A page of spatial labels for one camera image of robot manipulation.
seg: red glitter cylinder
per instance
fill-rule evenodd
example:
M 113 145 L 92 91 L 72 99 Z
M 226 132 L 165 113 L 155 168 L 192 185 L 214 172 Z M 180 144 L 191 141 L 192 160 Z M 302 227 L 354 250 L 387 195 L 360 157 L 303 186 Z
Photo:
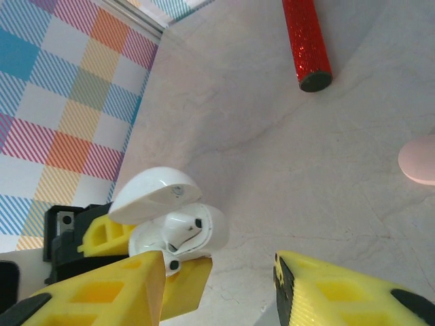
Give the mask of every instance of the red glitter cylinder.
M 332 71 L 313 0 L 283 0 L 299 87 L 318 92 L 332 82 Z

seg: white marble surface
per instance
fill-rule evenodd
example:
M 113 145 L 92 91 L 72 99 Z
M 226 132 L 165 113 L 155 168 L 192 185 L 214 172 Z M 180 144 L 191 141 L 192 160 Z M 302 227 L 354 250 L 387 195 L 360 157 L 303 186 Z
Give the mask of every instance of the white marble surface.
M 232 233 L 200 308 L 163 325 L 253 325 L 277 249 L 435 301 L 435 187 L 397 163 L 435 130 L 435 2 L 316 5 L 335 76 L 316 94 L 298 89 L 280 0 L 216 0 L 164 34 L 116 191 L 180 168 Z

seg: white earbud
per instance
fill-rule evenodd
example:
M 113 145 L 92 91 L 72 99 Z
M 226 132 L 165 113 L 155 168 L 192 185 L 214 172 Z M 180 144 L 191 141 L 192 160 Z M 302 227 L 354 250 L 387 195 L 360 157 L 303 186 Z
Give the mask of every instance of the white earbud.
M 167 250 L 167 244 L 162 240 L 159 229 L 160 227 L 155 223 L 138 225 L 131 233 L 128 254 L 134 256 L 146 251 L 162 251 L 166 276 L 174 275 L 181 269 L 181 262 Z
M 183 243 L 201 232 L 202 227 L 203 223 L 198 217 L 176 211 L 166 216 L 162 237 L 168 250 L 175 252 Z

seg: colorful plaid backdrop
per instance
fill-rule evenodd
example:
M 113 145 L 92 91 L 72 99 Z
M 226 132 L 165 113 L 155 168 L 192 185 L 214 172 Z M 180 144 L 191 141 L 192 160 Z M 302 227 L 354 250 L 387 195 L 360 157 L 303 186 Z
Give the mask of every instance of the colorful plaid backdrop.
M 162 26 L 169 26 L 214 0 L 127 0 Z
M 111 198 L 156 50 L 89 0 L 0 0 L 0 251 Z

